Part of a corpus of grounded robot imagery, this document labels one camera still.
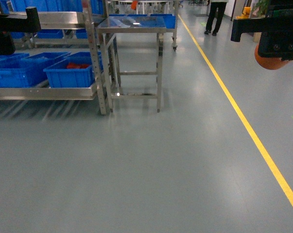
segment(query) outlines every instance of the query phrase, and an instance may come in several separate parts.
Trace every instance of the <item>yellow floor line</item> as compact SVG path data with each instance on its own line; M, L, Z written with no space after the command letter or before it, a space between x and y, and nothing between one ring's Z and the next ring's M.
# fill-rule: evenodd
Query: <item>yellow floor line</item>
M244 114L242 113L241 109L237 105L236 101L234 100L234 98L232 97L232 95L229 93L228 89L226 88L225 84L221 80L220 76L218 75L218 73L214 69L214 67L211 64L211 62L208 60L208 58L205 55L204 51L199 46L197 40L195 39L195 37L193 36L193 34L191 33L191 31L189 30L188 26L186 25L186 23L184 22L184 20L181 18L180 15L179 15L179 18L182 21L182 23L183 23L184 27L186 28L186 30L188 31L188 33L190 34L190 36L191 36L192 40L194 41L196 47L198 48L198 50L200 51L202 57L204 58L204 60L208 64L208 66L211 69L214 77L216 78L216 80L220 84L222 90L226 94L226 96L229 99L231 105L235 109L237 115L239 116L239 118L242 121L243 125L247 129L247 131L250 134L252 140L254 141L255 145L257 146L258 150L260 151L261 155L263 156L265 162L267 163L268 167L272 171L274 177L278 181L280 187L282 188L283 192L285 193L285 195L287 196L287 198L289 199L289 201L290 201L290 203L291 203L291 205L293 207L293 191L292 191L292 189L288 185L287 181L284 179L283 175L281 174L281 172L279 171L278 167L276 166L276 164L272 160L271 156L267 152L267 150L264 147L264 145L262 144L261 140L259 139L259 137L257 136L257 134L254 132L253 128L249 124L248 120L245 118Z

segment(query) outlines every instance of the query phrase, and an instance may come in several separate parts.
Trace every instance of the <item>potted plant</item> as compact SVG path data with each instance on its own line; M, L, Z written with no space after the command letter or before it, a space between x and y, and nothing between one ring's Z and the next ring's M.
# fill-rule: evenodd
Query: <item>potted plant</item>
M252 8L252 15L256 17L264 17L267 13L269 0L258 0Z

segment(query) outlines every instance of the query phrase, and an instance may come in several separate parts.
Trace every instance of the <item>black pants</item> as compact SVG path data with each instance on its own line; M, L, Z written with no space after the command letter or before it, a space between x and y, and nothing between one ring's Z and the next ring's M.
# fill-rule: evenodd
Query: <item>black pants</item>
M222 19L224 16L224 12L225 12L225 7L226 7L226 2L211 2L210 14L207 21L206 30L209 30L209 31L212 30L212 23L215 18L216 9L218 8L218 17L217 17L215 28L213 31L215 33L219 31L220 25L222 23Z

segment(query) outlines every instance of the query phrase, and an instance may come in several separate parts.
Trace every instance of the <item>person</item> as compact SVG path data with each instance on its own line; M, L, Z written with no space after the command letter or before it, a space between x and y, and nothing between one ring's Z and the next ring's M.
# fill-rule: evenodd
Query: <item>person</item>
M212 35L216 36L216 34L218 33L218 31L220 29L220 25L222 23L222 19L224 16L224 12L225 12L225 8L226 8L227 3L228 3L228 0L211 0L210 13L209 13L209 18L207 21L206 31L205 31L206 35L211 33L212 24L213 24L213 20L215 18L215 14L216 14L217 9L218 9L218 16L217 16L215 28L212 32Z

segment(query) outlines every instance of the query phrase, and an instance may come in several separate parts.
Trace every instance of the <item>black machine part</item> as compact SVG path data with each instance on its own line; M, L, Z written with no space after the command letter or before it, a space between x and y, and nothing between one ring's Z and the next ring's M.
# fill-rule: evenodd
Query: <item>black machine part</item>
M0 5L0 55L15 52L15 45L9 32L36 33L41 30L36 7L25 9L26 17L4 15Z
M231 40L255 32L262 32L259 56L293 60L293 0L270 0L265 18L235 19Z

